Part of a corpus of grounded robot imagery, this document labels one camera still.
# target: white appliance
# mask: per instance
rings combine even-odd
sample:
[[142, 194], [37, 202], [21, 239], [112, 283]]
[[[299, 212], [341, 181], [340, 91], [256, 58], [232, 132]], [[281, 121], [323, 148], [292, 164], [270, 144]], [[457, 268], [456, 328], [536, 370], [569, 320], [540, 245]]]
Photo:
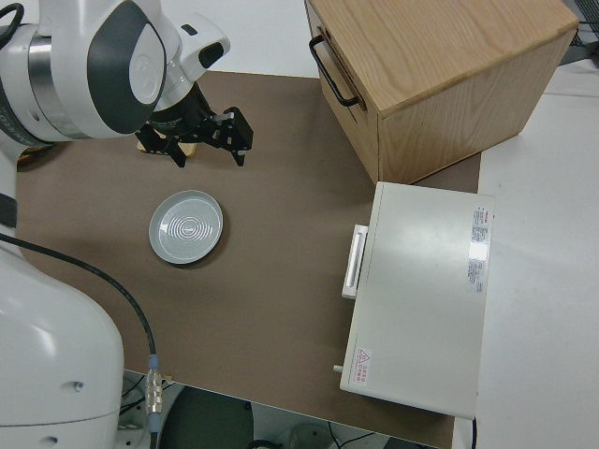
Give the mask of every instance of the white appliance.
[[491, 196], [377, 183], [341, 389], [474, 419], [492, 219]]

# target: wooden box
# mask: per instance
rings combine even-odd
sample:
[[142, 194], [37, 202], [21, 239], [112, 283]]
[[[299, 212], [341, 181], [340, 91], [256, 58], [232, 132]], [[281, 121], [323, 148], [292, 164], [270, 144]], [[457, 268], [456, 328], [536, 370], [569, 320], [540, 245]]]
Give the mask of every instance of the wooden box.
[[577, 28], [561, 0], [306, 0], [325, 97], [373, 181], [518, 134]]

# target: black handle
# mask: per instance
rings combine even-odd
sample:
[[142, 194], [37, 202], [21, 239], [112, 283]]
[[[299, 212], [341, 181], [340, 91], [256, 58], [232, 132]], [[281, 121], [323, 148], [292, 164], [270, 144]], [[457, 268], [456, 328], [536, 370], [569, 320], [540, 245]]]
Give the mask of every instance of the black handle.
[[322, 61], [318, 57], [318, 54], [316, 54], [316, 50], [314, 49], [314, 47], [316, 47], [316, 45], [318, 45], [324, 41], [325, 41], [325, 39], [322, 37], [322, 35], [313, 37], [312, 40], [310, 40], [310, 53], [314, 57], [314, 60], [316, 61], [316, 65], [318, 65], [318, 68], [322, 72], [323, 77], [325, 77], [325, 80], [327, 80], [327, 83], [329, 84], [330, 89], [335, 94], [337, 101], [339, 101], [339, 103], [341, 103], [343, 106], [348, 107], [348, 108], [350, 106], [354, 106], [357, 103], [359, 103], [359, 98], [357, 96], [354, 96], [353, 98], [343, 98], [343, 95], [339, 91], [337, 84], [335, 84], [335, 81], [333, 81], [333, 78], [330, 77], [330, 74], [327, 71], [327, 69], [325, 68], [325, 65], [322, 64]]

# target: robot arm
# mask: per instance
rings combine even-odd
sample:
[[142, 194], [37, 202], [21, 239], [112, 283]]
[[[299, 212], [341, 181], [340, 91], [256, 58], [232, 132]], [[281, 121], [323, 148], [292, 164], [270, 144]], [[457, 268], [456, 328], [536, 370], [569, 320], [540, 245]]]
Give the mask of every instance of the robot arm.
[[[252, 129], [217, 115], [195, 81], [229, 49], [195, 13], [159, 0], [40, 0], [39, 23], [0, 27], [1, 447], [111, 449], [123, 374], [120, 335], [90, 298], [31, 267], [10, 243], [16, 163], [26, 147], [137, 134], [182, 166], [179, 142], [225, 148], [239, 165]], [[160, 390], [151, 356], [150, 394]], [[153, 445], [159, 428], [149, 405]]]
[[215, 25], [165, 15], [158, 0], [42, 0], [39, 25], [20, 26], [0, 51], [3, 109], [16, 122], [0, 130], [27, 146], [137, 133], [181, 167], [178, 143], [206, 142], [242, 165], [252, 129], [238, 109], [212, 112], [195, 83], [228, 50]]

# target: gray plate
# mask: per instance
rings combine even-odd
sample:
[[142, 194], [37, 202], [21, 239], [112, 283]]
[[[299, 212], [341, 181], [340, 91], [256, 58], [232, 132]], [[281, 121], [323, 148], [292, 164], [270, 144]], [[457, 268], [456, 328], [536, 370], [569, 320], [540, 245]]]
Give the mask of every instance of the gray plate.
[[223, 231], [223, 212], [214, 198], [197, 190], [167, 198], [150, 221], [150, 244], [171, 264], [196, 262], [210, 252]]

